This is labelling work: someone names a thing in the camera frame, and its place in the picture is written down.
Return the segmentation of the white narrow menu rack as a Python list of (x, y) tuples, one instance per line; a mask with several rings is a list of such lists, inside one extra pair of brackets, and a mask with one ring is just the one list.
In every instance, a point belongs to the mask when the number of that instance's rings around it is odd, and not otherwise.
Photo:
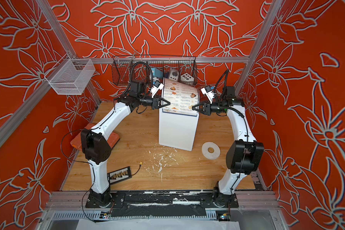
[(182, 115), (159, 110), (159, 144), (191, 151), (193, 149), (199, 115)]

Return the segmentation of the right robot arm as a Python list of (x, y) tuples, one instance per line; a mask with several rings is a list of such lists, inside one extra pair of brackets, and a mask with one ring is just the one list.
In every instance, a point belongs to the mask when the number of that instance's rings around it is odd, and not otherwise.
[(234, 142), (226, 154), (227, 171), (213, 189), (215, 205), (225, 206), (234, 201), (235, 190), (241, 180), (259, 167), (264, 145), (258, 142), (248, 124), (244, 101), (235, 95), (235, 87), (228, 86), (229, 70), (225, 70), (215, 86), (201, 89), (208, 100), (192, 106), (203, 115), (225, 113), (229, 118)]

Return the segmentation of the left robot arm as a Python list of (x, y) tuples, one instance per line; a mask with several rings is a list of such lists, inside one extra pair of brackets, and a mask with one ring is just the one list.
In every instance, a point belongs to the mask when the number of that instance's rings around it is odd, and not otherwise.
[(81, 131), (81, 147), (92, 172), (90, 198), (105, 207), (111, 202), (110, 184), (107, 179), (107, 160), (112, 148), (108, 139), (114, 129), (139, 106), (160, 109), (171, 103), (159, 95), (164, 85), (153, 81), (151, 67), (136, 62), (129, 71), (126, 90), (114, 100), (114, 108), (91, 129)]

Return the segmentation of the laminated dim sum menu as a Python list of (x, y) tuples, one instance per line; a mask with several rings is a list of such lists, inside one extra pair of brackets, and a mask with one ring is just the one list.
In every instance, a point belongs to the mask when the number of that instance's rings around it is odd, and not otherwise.
[(162, 108), (162, 112), (196, 117), (198, 112), (192, 106), (199, 103), (197, 88), (171, 79), (164, 79), (162, 98), (170, 105)]

